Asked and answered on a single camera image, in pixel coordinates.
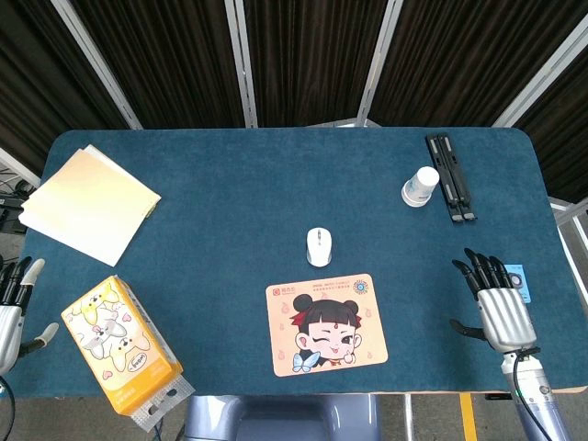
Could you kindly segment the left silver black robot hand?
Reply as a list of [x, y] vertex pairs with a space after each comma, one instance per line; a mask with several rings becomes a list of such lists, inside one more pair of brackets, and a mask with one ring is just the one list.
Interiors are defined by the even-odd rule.
[[31, 295], [45, 266], [40, 258], [30, 256], [10, 263], [1, 270], [1, 375], [4, 376], [17, 360], [47, 346], [59, 330], [52, 322], [35, 338], [22, 342], [24, 323]]

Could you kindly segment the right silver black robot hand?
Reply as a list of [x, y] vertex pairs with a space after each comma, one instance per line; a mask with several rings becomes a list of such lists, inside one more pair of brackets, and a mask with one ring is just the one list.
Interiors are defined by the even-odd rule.
[[536, 346], [537, 334], [522, 295], [514, 288], [503, 262], [465, 248], [468, 263], [452, 264], [465, 278], [476, 302], [482, 327], [449, 321], [458, 334], [485, 341], [498, 353], [519, 353]]

